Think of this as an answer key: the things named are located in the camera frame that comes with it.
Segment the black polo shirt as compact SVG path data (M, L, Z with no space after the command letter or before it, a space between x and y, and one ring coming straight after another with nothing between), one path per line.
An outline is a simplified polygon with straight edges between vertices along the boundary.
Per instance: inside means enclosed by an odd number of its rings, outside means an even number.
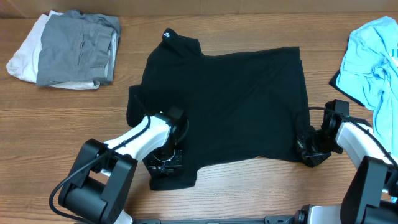
M127 123L177 107L189 122L182 168L152 175L151 190L193 187L202 167L258 156L300 161L294 139L310 125L298 47L219 56L166 29L142 81L129 88Z

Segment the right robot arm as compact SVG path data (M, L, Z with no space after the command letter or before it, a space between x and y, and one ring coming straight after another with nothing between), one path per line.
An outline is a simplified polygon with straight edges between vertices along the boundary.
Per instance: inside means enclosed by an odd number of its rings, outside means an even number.
M376 139L366 120L349 115L347 101L329 101L321 110L321 128L310 128L296 137L299 156L306 166L315 167L333 152L345 152L356 174L341 204L305 205L288 222L397 223L397 202L381 200L383 193L397 197L397 160Z

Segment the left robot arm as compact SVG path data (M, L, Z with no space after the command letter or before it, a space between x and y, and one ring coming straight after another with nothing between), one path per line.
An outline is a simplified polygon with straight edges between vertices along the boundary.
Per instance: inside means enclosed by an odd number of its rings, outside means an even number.
M106 142L85 142L68 177L52 195L80 223L133 223L124 211L129 189L140 161L155 176L168 176L182 169L179 142L186 136L189 122L183 110L145 115L122 136Z

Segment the light blue shirt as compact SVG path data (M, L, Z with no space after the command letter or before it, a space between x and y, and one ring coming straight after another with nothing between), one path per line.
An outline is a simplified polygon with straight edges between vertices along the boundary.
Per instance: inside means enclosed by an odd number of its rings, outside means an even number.
M373 112L373 133L397 159L397 22L388 16L349 35L330 85Z

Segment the grey folded garment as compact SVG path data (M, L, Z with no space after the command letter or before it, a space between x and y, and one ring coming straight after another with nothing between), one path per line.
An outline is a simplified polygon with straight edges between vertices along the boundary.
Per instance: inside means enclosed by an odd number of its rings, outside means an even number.
M69 10L51 15L41 35L38 86L113 81L121 25L116 16Z

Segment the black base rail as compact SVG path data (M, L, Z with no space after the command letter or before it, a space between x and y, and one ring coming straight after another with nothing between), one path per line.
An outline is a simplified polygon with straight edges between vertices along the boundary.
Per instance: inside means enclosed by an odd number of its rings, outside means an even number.
M264 218L231 218L231 219L202 219L202 220L159 220L134 219L133 224L291 224L291 215L266 216Z

